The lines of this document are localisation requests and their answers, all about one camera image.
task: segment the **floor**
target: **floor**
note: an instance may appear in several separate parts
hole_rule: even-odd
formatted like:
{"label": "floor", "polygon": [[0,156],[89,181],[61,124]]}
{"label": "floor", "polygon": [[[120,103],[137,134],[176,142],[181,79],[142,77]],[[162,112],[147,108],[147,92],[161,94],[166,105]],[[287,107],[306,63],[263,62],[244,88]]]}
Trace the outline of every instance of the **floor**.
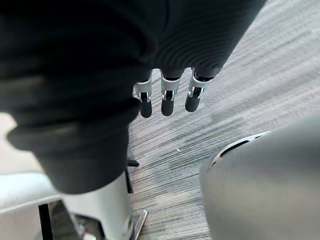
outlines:
{"label": "floor", "polygon": [[152,75],[153,114],[130,127],[134,213],[149,210],[140,240],[209,240],[199,186],[202,162],[225,145],[320,110],[320,2],[269,0],[199,109],[185,111],[191,70],[174,113],[161,114],[160,73]]}

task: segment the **black sleeve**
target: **black sleeve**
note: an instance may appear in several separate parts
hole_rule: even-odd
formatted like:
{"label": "black sleeve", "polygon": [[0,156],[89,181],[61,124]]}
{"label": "black sleeve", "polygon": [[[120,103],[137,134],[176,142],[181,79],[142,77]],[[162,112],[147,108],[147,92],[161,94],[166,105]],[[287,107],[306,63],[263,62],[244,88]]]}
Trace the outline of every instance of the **black sleeve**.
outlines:
{"label": "black sleeve", "polygon": [[0,111],[18,126],[7,137],[64,193],[103,187],[126,168],[133,85],[148,77],[156,37],[137,4],[120,2],[2,2]]}

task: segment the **office floor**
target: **office floor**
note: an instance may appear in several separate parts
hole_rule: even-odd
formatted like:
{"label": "office floor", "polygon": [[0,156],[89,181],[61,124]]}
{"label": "office floor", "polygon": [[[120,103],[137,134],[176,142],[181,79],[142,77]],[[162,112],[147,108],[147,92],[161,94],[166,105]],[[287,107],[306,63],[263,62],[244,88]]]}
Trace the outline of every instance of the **office floor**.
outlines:
{"label": "office floor", "polygon": [[319,0],[269,0],[194,113],[184,106],[190,69],[169,117],[153,73],[153,114],[130,128],[130,155],[140,162],[130,169],[131,202],[135,214],[149,210],[141,240],[209,240],[202,162],[235,140],[320,111],[319,12]]}

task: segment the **gray carpet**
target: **gray carpet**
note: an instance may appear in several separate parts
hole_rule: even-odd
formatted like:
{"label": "gray carpet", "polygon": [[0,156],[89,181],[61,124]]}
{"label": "gray carpet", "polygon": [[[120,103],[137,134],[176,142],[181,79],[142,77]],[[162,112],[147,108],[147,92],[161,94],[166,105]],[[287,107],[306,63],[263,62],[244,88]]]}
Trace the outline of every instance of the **gray carpet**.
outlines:
{"label": "gray carpet", "polygon": [[160,73],[153,114],[130,127],[134,213],[149,210],[141,240],[208,240],[199,169],[225,145],[320,110],[320,1],[270,0],[211,83],[199,109],[185,111],[191,70],[174,113],[161,114]]}

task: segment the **metal bracket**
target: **metal bracket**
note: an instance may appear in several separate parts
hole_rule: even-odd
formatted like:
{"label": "metal bracket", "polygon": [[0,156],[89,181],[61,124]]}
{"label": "metal bracket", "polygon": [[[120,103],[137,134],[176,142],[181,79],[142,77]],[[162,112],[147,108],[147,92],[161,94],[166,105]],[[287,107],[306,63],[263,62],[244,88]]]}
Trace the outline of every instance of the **metal bracket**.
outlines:
{"label": "metal bracket", "polygon": [[191,76],[191,79],[189,82],[189,88],[188,88],[188,96],[189,98],[192,98],[194,96],[195,88],[201,88],[201,92],[198,96],[198,99],[200,99],[205,93],[205,91],[207,90],[213,78],[208,81],[199,81],[196,79],[195,73],[196,73],[195,69],[192,69],[192,76]]}
{"label": "metal bracket", "polygon": [[134,84],[135,93],[141,103],[142,103],[141,93],[146,93],[147,103],[149,103],[151,101],[151,95],[152,95],[151,77],[152,77],[152,72],[150,73],[150,76],[147,81],[137,82],[136,84]]}
{"label": "metal bracket", "polygon": [[177,80],[168,80],[164,77],[163,73],[161,72],[161,94],[162,99],[164,101],[167,100],[167,91],[172,91],[172,98],[171,101],[175,100],[175,97],[178,93],[180,78]]}

